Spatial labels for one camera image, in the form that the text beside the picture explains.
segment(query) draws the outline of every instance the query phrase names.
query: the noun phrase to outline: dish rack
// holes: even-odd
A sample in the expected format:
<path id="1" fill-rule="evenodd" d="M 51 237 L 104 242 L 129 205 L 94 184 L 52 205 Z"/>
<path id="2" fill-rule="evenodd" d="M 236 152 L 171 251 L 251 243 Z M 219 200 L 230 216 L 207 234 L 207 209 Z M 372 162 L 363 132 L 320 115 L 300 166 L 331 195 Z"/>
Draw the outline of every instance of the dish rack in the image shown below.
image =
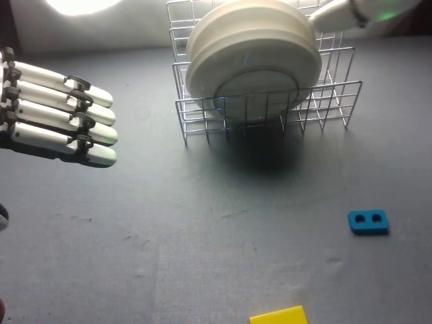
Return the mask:
<path id="1" fill-rule="evenodd" d="M 243 100 L 244 122 L 240 127 L 247 135 L 247 129 L 255 127 L 267 127 L 277 124 L 281 127 L 282 134 L 285 134 L 288 124 L 299 124 L 302 133 L 306 130 L 306 124 L 315 122 L 321 130 L 327 121 L 340 120 L 345 128 L 350 123 L 352 113 L 356 106 L 358 95 L 362 87 L 361 81 L 348 81 L 351 65 L 354 60 L 355 49 L 353 47 L 342 47 L 343 32 L 317 35 L 317 48 L 323 62 L 323 68 L 317 85 L 307 90 L 309 96 L 293 109 L 284 109 L 281 115 L 274 119 L 267 119 L 269 98 L 277 96 L 277 100 L 285 100 L 286 107 L 290 100 L 291 93 L 268 92 L 262 94 L 250 94 L 226 98 L 191 98 L 186 89 L 186 72 L 190 62 L 186 60 L 186 44 L 190 33 L 196 24 L 211 10 L 221 5 L 224 0 L 173 0 L 167 3 L 167 11 L 170 23 L 169 34 L 173 47 L 175 63 L 173 74 L 177 88 L 178 100 L 175 102 L 178 120 L 182 129 L 185 144 L 188 143 L 190 134 L 209 134 L 217 131 L 224 131 L 228 139 L 229 130 L 238 128 L 239 123 L 230 121 L 224 109 L 220 111 L 220 117 L 213 117 L 209 109 L 203 109 L 204 101 L 219 101 L 219 107 L 225 107 L 228 99 Z M 309 16 L 322 6 L 322 0 L 291 0 L 286 1 L 297 7 L 304 15 Z M 262 99 L 265 111 L 264 120 L 259 124 L 250 124 L 247 120 L 247 111 L 250 102 Z"/>

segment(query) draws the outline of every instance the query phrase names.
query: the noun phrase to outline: plate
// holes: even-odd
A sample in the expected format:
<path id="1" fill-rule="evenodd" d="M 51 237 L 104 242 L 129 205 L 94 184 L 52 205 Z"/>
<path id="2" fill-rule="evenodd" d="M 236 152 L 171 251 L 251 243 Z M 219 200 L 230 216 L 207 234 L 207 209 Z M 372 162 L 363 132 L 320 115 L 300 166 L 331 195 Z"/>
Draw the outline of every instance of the plate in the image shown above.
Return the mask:
<path id="1" fill-rule="evenodd" d="M 192 98 L 237 96 L 228 103 L 217 99 L 197 102 L 215 117 L 223 113 L 237 121 L 246 116 L 247 122 L 259 122 L 305 100 L 309 91 L 303 89 L 314 86 L 320 72 L 318 50 L 297 33 L 244 30 L 203 49 L 186 72 L 186 87 Z M 272 96 L 267 105 L 267 98 L 258 94 L 269 91 L 284 92 L 286 97 Z M 249 102 L 244 102 L 244 95 L 251 95 Z"/>
<path id="2" fill-rule="evenodd" d="M 192 31 L 186 46 L 189 61 L 212 42 L 233 32 L 286 29 L 315 45 L 308 19 L 292 5 L 279 0 L 241 0 L 226 3 L 208 13 Z"/>

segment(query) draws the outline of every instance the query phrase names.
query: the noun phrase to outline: white bowl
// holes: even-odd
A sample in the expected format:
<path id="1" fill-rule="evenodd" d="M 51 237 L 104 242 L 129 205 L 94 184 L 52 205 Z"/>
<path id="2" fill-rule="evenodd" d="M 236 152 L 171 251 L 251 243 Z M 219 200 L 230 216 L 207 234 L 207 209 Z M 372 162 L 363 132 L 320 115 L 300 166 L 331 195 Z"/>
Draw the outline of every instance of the white bowl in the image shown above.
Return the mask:
<path id="1" fill-rule="evenodd" d="M 241 0 L 217 7 L 196 25 L 186 46 L 186 56 L 193 61 L 209 44 L 233 32 L 263 28 L 286 29 L 315 45 L 315 33 L 308 19 L 292 5 L 280 0 Z"/>
<path id="2" fill-rule="evenodd" d="M 269 91 L 290 92 L 287 104 L 271 98 L 252 100 L 245 113 L 244 99 L 225 102 L 225 113 L 239 122 L 272 118 L 305 100 L 321 72 L 321 57 L 308 36 L 298 30 L 250 29 L 232 32 L 210 42 L 196 54 L 186 73 L 186 87 L 192 98 L 253 95 Z M 223 113 L 223 101 L 198 101 L 215 117 Z"/>

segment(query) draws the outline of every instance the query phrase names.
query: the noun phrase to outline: blue rectangular object with holes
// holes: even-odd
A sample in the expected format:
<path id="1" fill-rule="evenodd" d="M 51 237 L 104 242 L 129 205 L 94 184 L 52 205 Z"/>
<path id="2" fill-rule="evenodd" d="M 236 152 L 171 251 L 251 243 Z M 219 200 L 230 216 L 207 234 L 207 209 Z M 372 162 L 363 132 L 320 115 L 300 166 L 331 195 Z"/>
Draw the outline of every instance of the blue rectangular object with holes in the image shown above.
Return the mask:
<path id="1" fill-rule="evenodd" d="M 353 233 L 357 235 L 386 235 L 389 232 L 389 221 L 385 211 L 350 211 L 348 221 Z"/>

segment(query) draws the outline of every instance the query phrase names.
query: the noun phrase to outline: robotic hand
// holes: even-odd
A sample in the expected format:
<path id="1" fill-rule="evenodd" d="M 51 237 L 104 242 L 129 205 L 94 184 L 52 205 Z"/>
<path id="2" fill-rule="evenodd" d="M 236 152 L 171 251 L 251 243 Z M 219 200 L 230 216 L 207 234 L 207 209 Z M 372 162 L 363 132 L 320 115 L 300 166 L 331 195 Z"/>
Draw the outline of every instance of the robotic hand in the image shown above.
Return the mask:
<path id="1" fill-rule="evenodd" d="M 107 147 L 117 142 L 108 92 L 15 61 L 10 48 L 0 52 L 0 64 L 0 148 L 92 167 L 117 161 Z"/>
<path id="2" fill-rule="evenodd" d="M 314 12 L 309 22 L 317 32 L 339 32 L 368 22 L 390 20 L 422 0 L 333 0 Z"/>

